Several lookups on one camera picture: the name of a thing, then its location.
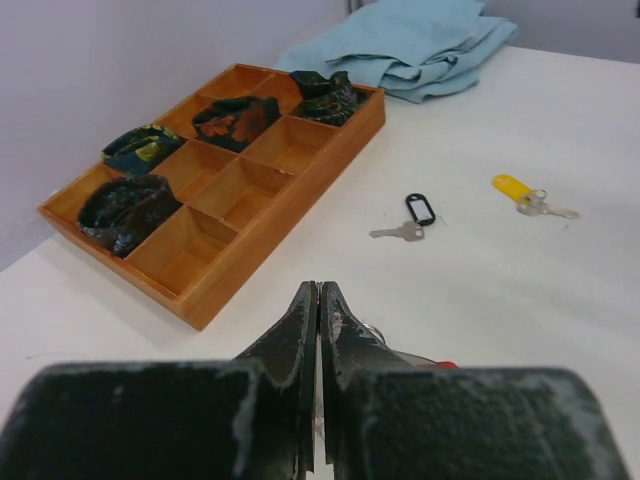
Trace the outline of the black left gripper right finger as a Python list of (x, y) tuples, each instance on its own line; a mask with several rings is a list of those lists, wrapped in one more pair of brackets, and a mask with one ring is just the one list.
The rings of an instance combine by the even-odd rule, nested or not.
[(625, 479), (588, 385), (562, 368), (421, 368), (319, 299), (325, 455), (339, 479)]

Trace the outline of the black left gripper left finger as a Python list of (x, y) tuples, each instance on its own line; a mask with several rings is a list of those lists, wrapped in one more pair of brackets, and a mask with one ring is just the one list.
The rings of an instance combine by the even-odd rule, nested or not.
[(62, 363), (1, 432), (5, 479), (302, 479), (314, 468), (319, 288), (227, 361)]

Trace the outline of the metal key organizer red handle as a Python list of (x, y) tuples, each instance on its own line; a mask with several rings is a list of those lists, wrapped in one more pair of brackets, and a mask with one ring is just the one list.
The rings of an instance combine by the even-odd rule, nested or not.
[[(370, 325), (368, 323), (364, 323), (364, 327), (372, 335), (374, 335), (382, 344), (384, 344), (387, 348), (390, 348), (390, 346), (387, 344), (387, 341), (383, 333), (377, 327)], [(459, 368), (459, 366), (452, 361), (435, 361), (427, 357), (423, 357), (423, 356), (419, 356), (416, 354), (411, 354), (411, 353), (407, 353), (399, 350), (394, 350), (394, 353), (400, 358), (402, 358), (404, 361), (418, 368), (423, 368), (423, 369), (432, 368), (432, 367), (446, 368), (446, 369)]]

